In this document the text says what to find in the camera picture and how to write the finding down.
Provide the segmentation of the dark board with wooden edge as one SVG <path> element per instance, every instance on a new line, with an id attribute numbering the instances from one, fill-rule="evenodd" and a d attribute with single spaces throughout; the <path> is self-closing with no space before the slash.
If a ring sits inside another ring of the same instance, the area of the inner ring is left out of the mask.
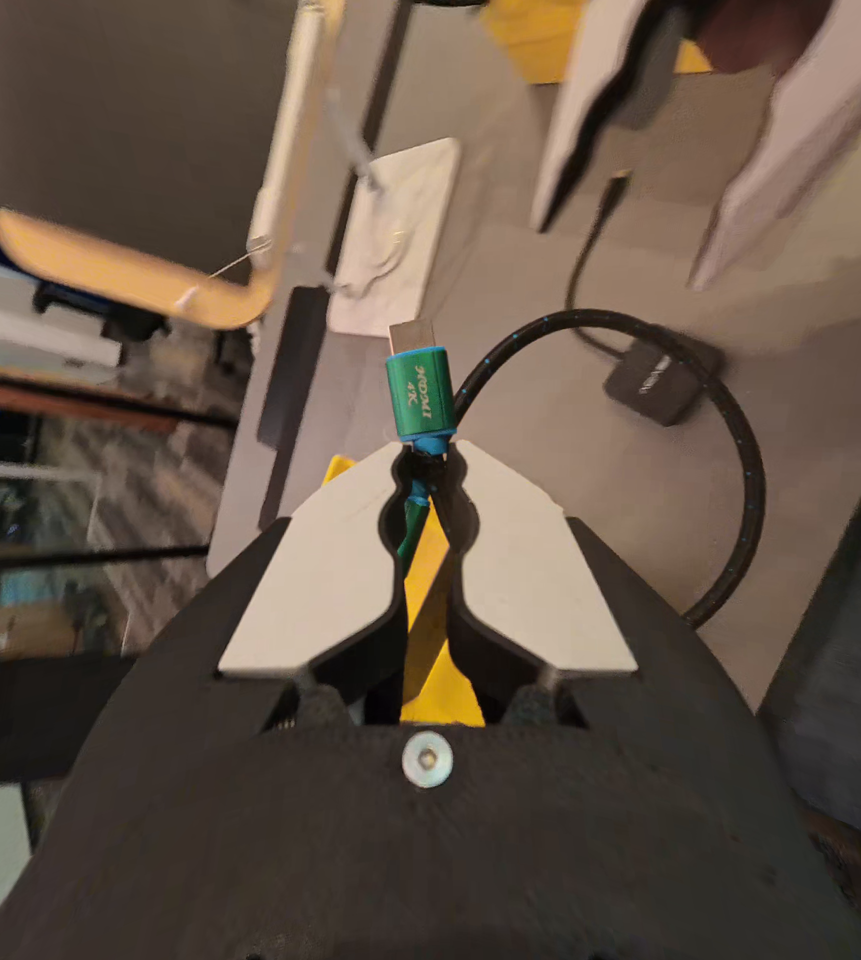
<path id="1" fill-rule="evenodd" d="M 0 268 L 213 330 L 272 303 L 345 2 L 0 2 Z"/>

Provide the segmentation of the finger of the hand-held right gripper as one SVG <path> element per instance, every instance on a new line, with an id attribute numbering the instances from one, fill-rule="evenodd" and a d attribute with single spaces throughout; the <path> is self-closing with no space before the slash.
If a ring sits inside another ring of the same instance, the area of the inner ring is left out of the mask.
<path id="1" fill-rule="evenodd" d="M 797 207 L 861 131 L 861 2 L 723 2 L 711 65 L 773 67 L 758 139 L 717 202 L 688 284 L 710 286 Z"/>
<path id="2" fill-rule="evenodd" d="M 613 123 L 649 126 L 676 76 L 690 26 L 680 1 L 592 1 L 584 7 L 551 113 L 530 226 L 544 234 L 581 185 Z"/>

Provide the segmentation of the black square adapter box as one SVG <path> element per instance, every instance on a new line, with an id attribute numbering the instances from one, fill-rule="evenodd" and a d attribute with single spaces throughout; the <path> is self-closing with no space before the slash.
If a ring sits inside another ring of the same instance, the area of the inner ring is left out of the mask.
<path id="1" fill-rule="evenodd" d="M 635 339 L 603 383 L 605 396 L 662 427 L 682 424 L 701 401 L 701 380 L 688 364 Z"/>

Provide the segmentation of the cardboard box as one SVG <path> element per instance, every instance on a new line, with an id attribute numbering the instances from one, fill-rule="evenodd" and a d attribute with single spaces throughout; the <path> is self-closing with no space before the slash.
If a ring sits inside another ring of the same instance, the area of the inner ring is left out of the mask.
<path id="1" fill-rule="evenodd" d="M 109 614 L 100 606 L 42 601 L 0 606 L 0 661 L 116 654 Z"/>

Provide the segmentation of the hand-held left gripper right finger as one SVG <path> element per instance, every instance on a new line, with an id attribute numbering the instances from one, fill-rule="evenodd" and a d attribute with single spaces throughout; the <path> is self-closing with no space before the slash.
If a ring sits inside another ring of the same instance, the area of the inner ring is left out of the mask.
<path id="1" fill-rule="evenodd" d="M 637 672 L 563 508 L 466 439 L 447 458 L 447 540 L 449 652 L 474 689 Z"/>

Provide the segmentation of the black tape strip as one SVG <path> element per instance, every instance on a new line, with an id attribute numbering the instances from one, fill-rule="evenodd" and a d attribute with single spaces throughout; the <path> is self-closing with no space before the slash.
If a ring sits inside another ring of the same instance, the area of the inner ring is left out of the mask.
<path id="1" fill-rule="evenodd" d="M 406 1 L 353 1 L 344 8 L 325 90 L 336 90 L 351 129 L 370 149 L 377 146 L 412 8 Z M 224 534 L 249 544 L 275 521 L 280 508 L 326 338 L 326 292 L 317 269 L 337 270 L 357 182 L 336 136 L 330 120 L 318 121 L 292 230 L 292 241 L 308 261 L 286 260 L 263 318 L 212 553 Z"/>

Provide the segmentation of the white folding stand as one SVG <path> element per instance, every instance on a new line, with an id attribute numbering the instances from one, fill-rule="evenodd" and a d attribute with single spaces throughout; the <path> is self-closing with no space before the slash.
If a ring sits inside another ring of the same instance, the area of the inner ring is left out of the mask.
<path id="1" fill-rule="evenodd" d="M 246 251 L 251 278 L 268 275 L 295 246 L 288 201 L 304 171 L 300 136 L 313 109 L 324 105 L 356 176 L 336 271 L 322 284 L 331 296 L 328 327 L 337 333 L 384 337 L 417 318 L 437 253 L 458 167 L 459 140 L 437 139 L 382 156 L 352 129 L 334 87 L 324 86 L 326 55 L 342 18 L 338 2 L 298 2 L 285 55 L 280 102 Z"/>

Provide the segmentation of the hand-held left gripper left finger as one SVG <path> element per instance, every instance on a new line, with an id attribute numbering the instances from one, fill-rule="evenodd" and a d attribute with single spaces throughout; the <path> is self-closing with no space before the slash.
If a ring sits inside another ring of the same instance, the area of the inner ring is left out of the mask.
<path id="1" fill-rule="evenodd" d="M 402 674 L 404 455 L 385 445 L 293 511 L 221 655 L 221 675 L 377 687 Z"/>

